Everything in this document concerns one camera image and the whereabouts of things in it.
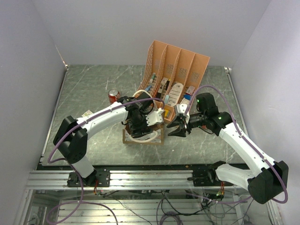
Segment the canvas bag with rope handles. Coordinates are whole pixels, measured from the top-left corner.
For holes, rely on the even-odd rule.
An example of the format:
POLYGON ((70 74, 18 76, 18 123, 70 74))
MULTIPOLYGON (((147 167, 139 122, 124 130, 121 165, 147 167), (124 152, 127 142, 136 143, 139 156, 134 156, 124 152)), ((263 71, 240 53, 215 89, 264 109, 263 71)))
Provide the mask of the canvas bag with rope handles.
MULTIPOLYGON (((151 99, 149 101, 143 101, 139 103, 139 111, 143 115, 148 115, 152 111, 156 111, 158 108, 162 108, 164 103, 162 102, 155 102, 155 100, 151 99)), ((129 144, 129 143, 137 143, 137 144, 152 144, 152 145, 162 145, 164 144, 164 125, 156 124, 151 126, 152 132, 140 138, 133 138, 130 134, 130 130, 128 127, 129 120, 126 120, 125 128, 122 131, 122 142, 129 144)))

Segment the red Coca-Cola can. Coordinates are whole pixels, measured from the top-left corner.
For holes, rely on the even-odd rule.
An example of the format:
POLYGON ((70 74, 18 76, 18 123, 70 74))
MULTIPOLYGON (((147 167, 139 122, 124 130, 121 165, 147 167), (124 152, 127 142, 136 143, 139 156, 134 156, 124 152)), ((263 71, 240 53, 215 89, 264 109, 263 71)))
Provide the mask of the red Coca-Cola can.
POLYGON ((120 92, 117 89, 111 89, 108 91, 108 98, 110 104, 113 104, 120 98, 120 92))

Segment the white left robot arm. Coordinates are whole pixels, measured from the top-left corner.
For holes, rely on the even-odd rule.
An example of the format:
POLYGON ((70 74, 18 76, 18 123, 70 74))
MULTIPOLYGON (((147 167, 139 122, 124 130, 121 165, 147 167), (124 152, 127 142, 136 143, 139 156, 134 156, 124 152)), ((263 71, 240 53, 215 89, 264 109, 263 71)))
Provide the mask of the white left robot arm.
POLYGON ((97 172, 86 157, 88 140, 101 130, 123 121, 126 121, 125 125, 129 127, 133 138, 150 134, 152 129, 146 121, 146 116, 153 112, 146 111, 150 105, 154 105, 154 101, 148 94, 142 93, 137 98, 121 97, 86 119, 68 116, 61 123, 53 144, 79 173, 79 181, 85 186, 91 186, 97 180, 97 172))

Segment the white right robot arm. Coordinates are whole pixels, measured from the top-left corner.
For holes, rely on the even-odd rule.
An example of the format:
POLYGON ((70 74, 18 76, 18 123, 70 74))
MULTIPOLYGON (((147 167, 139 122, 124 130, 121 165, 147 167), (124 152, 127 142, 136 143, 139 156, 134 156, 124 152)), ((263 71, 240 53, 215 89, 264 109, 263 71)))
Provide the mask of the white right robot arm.
POLYGON ((275 161, 258 148, 228 112, 218 110, 212 94, 199 94, 196 101, 198 112, 194 114, 186 111, 187 104, 175 106, 176 116, 167 127, 176 127, 176 130, 168 136, 186 137, 194 128, 207 128, 210 134, 228 143, 248 166, 247 169, 239 169, 218 161, 207 168, 207 181, 214 186, 222 181, 239 186, 260 204, 286 191, 288 165, 284 161, 275 161))

